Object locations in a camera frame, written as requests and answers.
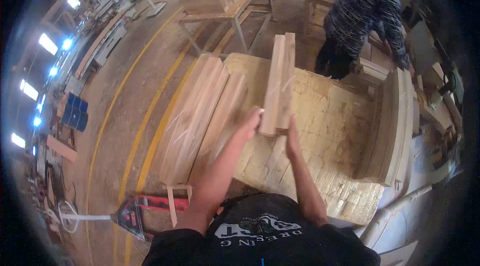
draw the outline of black trousers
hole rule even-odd
[[[328,38],[321,47],[315,65],[315,73],[323,76],[332,76],[334,80],[340,80],[350,73],[350,64],[353,58],[337,46],[333,38]]]

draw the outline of hand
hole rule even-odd
[[[386,55],[390,56],[392,55],[392,48],[390,48],[390,45],[388,44],[388,41],[387,40],[384,40],[383,41],[383,53],[385,53]]]
[[[300,150],[300,137],[299,133],[297,130],[297,123],[296,123],[296,118],[295,115],[292,115],[290,117],[290,124],[288,128],[288,135],[286,137],[286,145],[285,145],[285,151],[286,151],[286,156],[290,161],[296,159],[298,156],[301,156],[301,150]]]
[[[264,110],[262,108],[255,106],[245,115],[243,124],[238,128],[238,132],[241,132],[242,136],[246,139],[245,141],[249,141],[255,136],[260,124],[260,116],[263,112]]]

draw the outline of red pallet jack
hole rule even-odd
[[[62,201],[58,203],[58,212],[63,227],[69,233],[74,233],[77,230],[81,220],[112,220],[138,239],[152,242],[155,232],[144,229],[142,210],[151,209],[175,214],[183,213],[188,207],[189,201],[187,199],[173,199],[173,197],[170,196],[169,198],[173,201],[174,206],[171,206],[168,198],[164,197],[146,195],[130,197],[111,215],[78,215],[75,208],[69,202]]]

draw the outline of person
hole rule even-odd
[[[224,201],[243,147],[256,132],[262,110],[255,107],[194,186],[191,202],[173,230],[154,236],[147,265],[379,265],[351,229],[328,224],[327,211],[300,150],[295,117],[286,154],[298,203],[280,194]]]
[[[400,0],[337,0],[325,17],[327,39],[318,53],[315,73],[338,80],[347,76],[365,38],[375,30],[386,48],[383,51],[391,52],[396,65],[413,76],[401,26]]]

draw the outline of factory floor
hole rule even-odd
[[[134,195],[137,191],[163,193],[145,161],[151,158],[155,134],[161,131],[162,116],[194,63],[196,52],[178,25],[183,17],[178,0],[152,1],[166,1],[167,6],[154,18],[146,19],[147,9],[138,20],[127,23],[128,33],[104,67],[89,77],[81,93],[81,98],[89,103],[88,125],[83,133],[75,132],[77,161],[63,163],[65,197],[77,206],[80,214],[113,213],[123,199],[119,195]],[[318,32],[319,38],[302,37],[303,0],[274,0],[274,4],[276,22],[270,23],[253,55],[270,59],[274,35],[294,32],[297,33],[296,66],[313,70],[323,40]],[[145,2],[140,2],[137,13],[147,7]],[[250,17],[242,25],[247,43],[252,41],[262,20],[262,17]],[[216,25],[196,23],[188,28],[191,32],[201,32],[197,42],[202,47]],[[234,36],[224,52],[240,48],[238,45]],[[243,187],[237,186],[237,189],[242,192]],[[406,229],[403,224],[402,227],[395,225],[397,231],[390,234],[395,236],[390,238],[394,241],[382,237],[378,252],[415,238],[405,237],[405,232],[417,227],[416,217],[422,214],[423,204],[419,201],[414,212],[407,215]],[[168,225],[170,220],[159,221]],[[88,224],[88,233],[86,223],[82,222],[74,234],[68,235],[65,247],[77,265],[140,265],[149,244],[132,238],[110,221],[92,221]]]

